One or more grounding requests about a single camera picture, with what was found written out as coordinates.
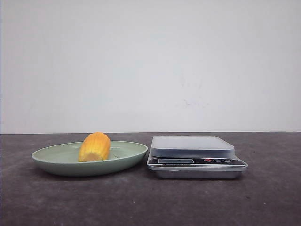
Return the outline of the yellow corn cob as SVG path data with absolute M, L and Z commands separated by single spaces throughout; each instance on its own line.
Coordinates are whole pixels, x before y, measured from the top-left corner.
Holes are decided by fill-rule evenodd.
M 107 160 L 110 153 L 111 141 L 102 132 L 88 135 L 79 149 L 78 161 L 103 161 Z

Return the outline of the silver kitchen scale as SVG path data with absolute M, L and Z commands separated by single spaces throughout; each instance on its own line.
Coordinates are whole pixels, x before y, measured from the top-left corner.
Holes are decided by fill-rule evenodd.
M 248 164 L 217 136 L 154 136 L 147 167 L 160 178 L 236 179 Z

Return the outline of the light green plate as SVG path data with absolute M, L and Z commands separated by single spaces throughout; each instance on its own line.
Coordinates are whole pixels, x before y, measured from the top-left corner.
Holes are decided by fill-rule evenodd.
M 107 159 L 96 158 L 89 153 L 84 161 L 79 160 L 82 142 L 54 145 L 32 153 L 32 159 L 41 170 L 60 176 L 98 176 L 126 170 L 138 164 L 148 147 L 127 141 L 111 141 Z

